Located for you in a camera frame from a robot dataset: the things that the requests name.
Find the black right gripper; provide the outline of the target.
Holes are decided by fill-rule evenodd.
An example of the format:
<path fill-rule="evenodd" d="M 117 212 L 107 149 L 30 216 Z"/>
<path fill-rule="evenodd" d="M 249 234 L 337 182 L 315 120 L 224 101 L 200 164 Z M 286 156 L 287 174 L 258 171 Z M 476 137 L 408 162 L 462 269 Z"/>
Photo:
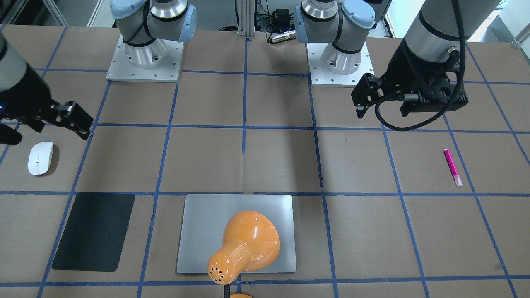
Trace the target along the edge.
<path fill-rule="evenodd" d="M 87 141 L 94 119 L 76 102 L 52 104 L 51 91 L 42 77 L 24 62 L 1 64 L 1 119 L 32 118 L 75 132 Z M 0 124 L 0 143 L 15 146 L 22 136 Z"/>

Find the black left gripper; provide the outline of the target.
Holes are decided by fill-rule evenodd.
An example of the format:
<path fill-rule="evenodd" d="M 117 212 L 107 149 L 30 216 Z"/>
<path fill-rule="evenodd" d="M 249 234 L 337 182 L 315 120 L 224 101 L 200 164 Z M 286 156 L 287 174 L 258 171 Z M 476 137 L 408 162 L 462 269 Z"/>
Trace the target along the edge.
<path fill-rule="evenodd" d="M 453 50 L 441 63 L 428 62 L 417 57 L 403 40 L 382 78 L 365 73 L 351 92 L 357 117 L 362 119 L 370 107 L 382 103 L 384 95 L 381 96 L 378 90 L 383 90 L 384 93 L 404 93 L 405 90 L 420 89 L 444 80 L 450 82 L 447 73 L 461 73 L 459 58 L 460 52 Z"/>

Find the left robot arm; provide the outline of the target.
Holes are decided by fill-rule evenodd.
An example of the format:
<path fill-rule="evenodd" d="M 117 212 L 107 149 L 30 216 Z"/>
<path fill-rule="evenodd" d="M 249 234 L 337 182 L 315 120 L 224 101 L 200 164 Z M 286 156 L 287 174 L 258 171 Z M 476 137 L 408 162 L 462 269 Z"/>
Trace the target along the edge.
<path fill-rule="evenodd" d="M 461 55 L 466 42 L 499 5 L 498 0 L 426 0 L 381 77 L 366 73 L 351 97 L 362 118 L 369 107 L 401 101 L 409 113 L 454 111 L 469 99 L 463 88 L 449 81 L 448 73 L 462 75 Z M 325 43 L 321 62 L 333 73 L 358 70 L 361 50 L 376 12 L 363 0 L 303 0 L 295 11 L 295 31 L 301 43 Z"/>

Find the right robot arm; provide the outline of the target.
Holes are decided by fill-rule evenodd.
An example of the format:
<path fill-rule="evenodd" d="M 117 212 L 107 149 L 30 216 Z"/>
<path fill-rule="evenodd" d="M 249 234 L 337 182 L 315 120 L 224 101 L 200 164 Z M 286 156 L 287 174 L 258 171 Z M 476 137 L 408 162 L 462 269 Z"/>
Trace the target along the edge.
<path fill-rule="evenodd" d="M 112 17 L 127 50 L 154 48 L 164 57 L 163 40 L 191 42 L 196 7 L 186 0 L 112 0 Z M 1 119 L 17 120 L 41 132 L 45 123 L 65 127 L 87 140 L 93 118 L 76 102 L 60 104 L 47 83 L 1 36 Z"/>

